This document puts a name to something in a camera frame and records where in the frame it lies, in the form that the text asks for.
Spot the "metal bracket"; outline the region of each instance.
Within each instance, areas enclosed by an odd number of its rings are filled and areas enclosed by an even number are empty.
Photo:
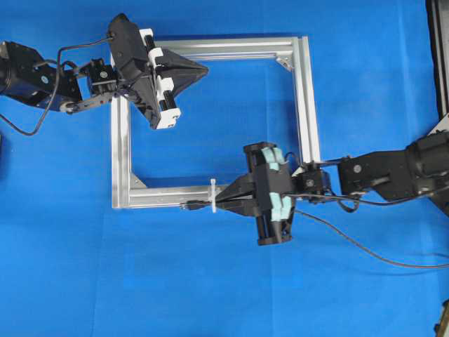
[[[293,60],[290,55],[276,55],[276,62],[286,68],[289,72],[293,70]]]
[[[307,37],[156,41],[156,45],[195,61],[272,59],[280,63],[293,74],[300,158],[302,162],[321,161]],[[132,172],[130,132],[129,102],[123,97],[113,98],[113,208],[179,206],[189,200],[210,199],[211,186],[148,188]],[[218,194],[225,188],[218,185],[215,191]]]

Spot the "blue cloth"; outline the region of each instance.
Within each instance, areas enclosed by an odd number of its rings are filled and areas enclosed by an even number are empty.
[[[424,1],[1,7],[0,39],[45,58],[103,37],[122,11],[158,38],[307,35],[324,159],[402,149],[438,121]],[[65,57],[108,59],[108,47]],[[269,61],[208,66],[179,97],[175,129],[150,131],[133,110],[133,165],[152,185],[233,180],[248,143],[297,149],[289,73]],[[0,111],[28,129],[41,113],[6,98]],[[382,264],[299,216],[291,243],[258,247],[254,220],[232,213],[113,210],[108,107],[52,112],[33,138],[0,133],[1,336],[433,336],[448,271]],[[449,221],[428,200],[354,215],[298,207],[390,258],[442,263],[449,251]]]

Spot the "square aluminum frame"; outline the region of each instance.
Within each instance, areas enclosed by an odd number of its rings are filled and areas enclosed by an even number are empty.
[[[142,36],[146,32],[147,29],[140,31]],[[307,37],[156,41],[156,45],[195,61],[273,59],[280,63],[293,73],[300,160],[321,160]],[[114,98],[111,104],[113,208],[179,206],[188,200],[210,198],[211,186],[147,187],[132,170],[130,135],[130,104],[123,97]],[[217,193],[225,187],[217,186]]]

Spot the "wire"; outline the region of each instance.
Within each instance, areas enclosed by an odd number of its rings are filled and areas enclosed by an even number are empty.
[[[286,155],[283,158],[284,158],[285,161],[288,161],[289,157],[295,158],[296,164],[298,166],[301,166],[301,162],[300,162],[299,158],[297,157],[297,155],[294,152],[287,152]]]
[[[444,263],[442,265],[411,265],[411,264],[407,264],[407,263],[393,261],[393,260],[390,260],[388,258],[384,258],[384,257],[380,256],[379,254],[377,254],[377,253],[371,251],[370,249],[366,248],[364,245],[360,244],[356,240],[352,239],[351,237],[349,237],[348,235],[343,233],[341,230],[336,228],[334,225],[332,225],[328,221],[320,219],[320,218],[318,218],[316,216],[313,216],[312,214],[308,214],[308,213],[301,212],[301,211],[298,211],[298,210],[295,210],[295,213],[299,213],[299,214],[301,214],[303,216],[311,218],[312,220],[315,220],[315,221],[318,221],[320,223],[323,223],[323,224],[327,225],[331,230],[334,230],[341,237],[343,237],[347,241],[351,242],[354,246],[357,246],[362,251],[365,251],[367,254],[369,254],[373,258],[381,260],[382,262],[388,263],[390,265],[395,265],[396,267],[413,268],[413,269],[444,269],[444,268],[448,268],[449,267],[449,263]]]
[[[415,197],[404,198],[404,199],[399,199],[399,200],[390,201],[390,202],[367,201],[367,200],[361,200],[361,199],[356,199],[356,198],[351,198],[351,197],[345,197],[343,195],[323,195],[323,194],[312,194],[312,193],[299,193],[299,194],[286,194],[286,195],[288,195],[290,197],[295,197],[295,198],[319,198],[319,199],[327,199],[327,200],[352,201],[354,203],[367,204],[367,205],[371,205],[371,206],[393,206],[393,205],[403,204],[404,202],[407,202],[407,201],[412,201],[415,199],[427,197],[434,193],[446,191],[447,189],[449,189],[449,185],[441,187],[441,188],[437,188],[436,190],[424,192]]]
[[[60,82],[60,75],[61,75],[61,56],[62,56],[62,52],[63,51],[70,51],[72,49],[80,49],[80,48],[87,48],[87,47],[91,47],[91,46],[97,46],[98,44],[102,44],[106,41],[111,40],[111,37],[107,37],[95,42],[92,42],[90,44],[79,44],[76,46],[67,46],[67,47],[62,47],[59,51],[58,51],[58,60],[56,61],[57,64],[57,68],[56,68],[56,79],[55,79],[55,87],[53,89],[53,92],[51,93],[50,96],[50,100],[48,101],[48,104],[45,108],[45,110],[43,111],[41,118],[39,118],[39,121],[37,122],[36,126],[34,127],[34,130],[31,132],[27,132],[27,131],[23,131],[22,129],[18,128],[16,125],[13,124],[13,122],[11,122],[9,119],[7,119],[4,115],[0,114],[0,118],[3,119],[11,128],[13,128],[14,130],[16,130],[18,133],[23,134],[24,136],[33,136],[37,133],[37,131],[39,131],[39,129],[41,128],[42,122],[44,121],[44,119],[46,118],[48,111],[50,110],[51,105],[53,104],[53,101],[55,100],[56,97],[56,93],[58,92],[58,87],[59,87],[59,82]]]
[[[334,193],[334,191],[332,191],[332,189],[330,189],[330,193],[333,196],[336,196],[336,194]],[[337,200],[337,203],[338,203],[338,206],[340,206],[342,208],[342,210],[347,213],[353,213],[353,212],[357,211],[358,207],[360,206],[360,203],[358,201],[353,201],[353,204],[354,204],[353,207],[346,206],[345,204],[343,204],[343,201],[341,201],[341,200]]]

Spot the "screw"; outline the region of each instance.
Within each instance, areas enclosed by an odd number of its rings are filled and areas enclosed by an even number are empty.
[[[362,166],[360,166],[358,164],[354,165],[353,170],[355,173],[360,173],[360,172],[362,172]]]

